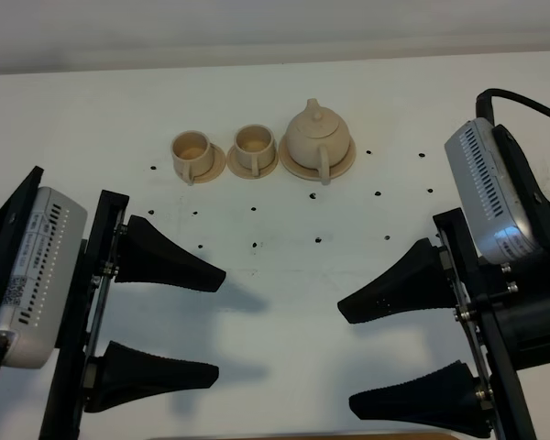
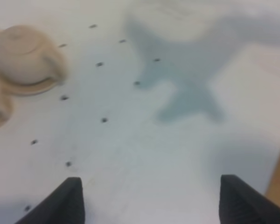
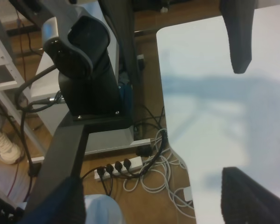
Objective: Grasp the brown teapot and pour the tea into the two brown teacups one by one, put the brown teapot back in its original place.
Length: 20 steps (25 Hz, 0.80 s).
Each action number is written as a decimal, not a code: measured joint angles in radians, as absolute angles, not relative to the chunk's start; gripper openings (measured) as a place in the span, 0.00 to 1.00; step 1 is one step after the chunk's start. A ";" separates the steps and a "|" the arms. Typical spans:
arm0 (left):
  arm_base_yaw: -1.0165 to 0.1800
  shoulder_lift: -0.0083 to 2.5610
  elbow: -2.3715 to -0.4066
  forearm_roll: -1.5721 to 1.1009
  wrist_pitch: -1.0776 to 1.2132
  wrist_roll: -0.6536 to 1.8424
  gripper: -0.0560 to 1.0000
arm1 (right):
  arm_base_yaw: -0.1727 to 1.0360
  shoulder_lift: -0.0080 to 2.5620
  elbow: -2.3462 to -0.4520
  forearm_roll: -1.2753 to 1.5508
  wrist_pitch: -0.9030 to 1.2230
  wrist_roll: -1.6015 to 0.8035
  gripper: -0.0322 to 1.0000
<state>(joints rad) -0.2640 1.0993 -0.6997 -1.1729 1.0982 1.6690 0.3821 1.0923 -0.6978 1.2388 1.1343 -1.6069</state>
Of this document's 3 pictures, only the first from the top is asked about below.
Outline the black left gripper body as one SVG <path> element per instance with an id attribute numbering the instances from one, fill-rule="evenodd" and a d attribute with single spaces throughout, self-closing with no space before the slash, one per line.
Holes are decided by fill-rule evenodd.
<path id="1" fill-rule="evenodd" d="M 124 220 L 129 197 L 103 190 L 88 238 L 80 245 L 68 299 L 56 341 L 59 350 L 49 398 L 39 432 L 41 439 L 76 439 L 83 414 L 83 373 L 87 325 L 96 284 L 109 260 L 116 229 Z"/>

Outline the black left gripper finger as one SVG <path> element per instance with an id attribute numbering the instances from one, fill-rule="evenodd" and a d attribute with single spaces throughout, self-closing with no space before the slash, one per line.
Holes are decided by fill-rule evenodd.
<path id="1" fill-rule="evenodd" d="M 90 359 L 84 376 L 87 413 L 169 392 L 208 389 L 219 367 L 153 356 L 111 342 L 104 354 Z"/>
<path id="2" fill-rule="evenodd" d="M 131 216 L 117 245 L 118 283 L 155 283 L 217 292 L 226 272 L 197 258 L 141 216 Z"/>

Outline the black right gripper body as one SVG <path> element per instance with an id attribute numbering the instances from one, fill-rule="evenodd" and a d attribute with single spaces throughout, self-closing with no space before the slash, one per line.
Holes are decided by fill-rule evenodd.
<path id="1" fill-rule="evenodd" d="M 534 439 L 518 373 L 550 363 L 550 253 L 489 264 L 478 256 L 461 209 L 435 215 L 434 224 L 467 289 L 461 307 L 487 349 L 496 436 Z"/>

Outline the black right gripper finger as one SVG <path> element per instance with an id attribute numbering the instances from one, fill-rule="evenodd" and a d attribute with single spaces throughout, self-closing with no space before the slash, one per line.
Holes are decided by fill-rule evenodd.
<path id="1" fill-rule="evenodd" d="M 337 303 L 351 324 L 406 312 L 453 308 L 457 299 L 447 277 L 444 247 L 420 239 L 393 266 Z"/>
<path id="2" fill-rule="evenodd" d="M 478 385 L 469 367 L 457 361 L 418 379 L 354 394 L 348 404 L 361 420 L 423 424 L 488 438 L 490 413 L 481 407 Z"/>

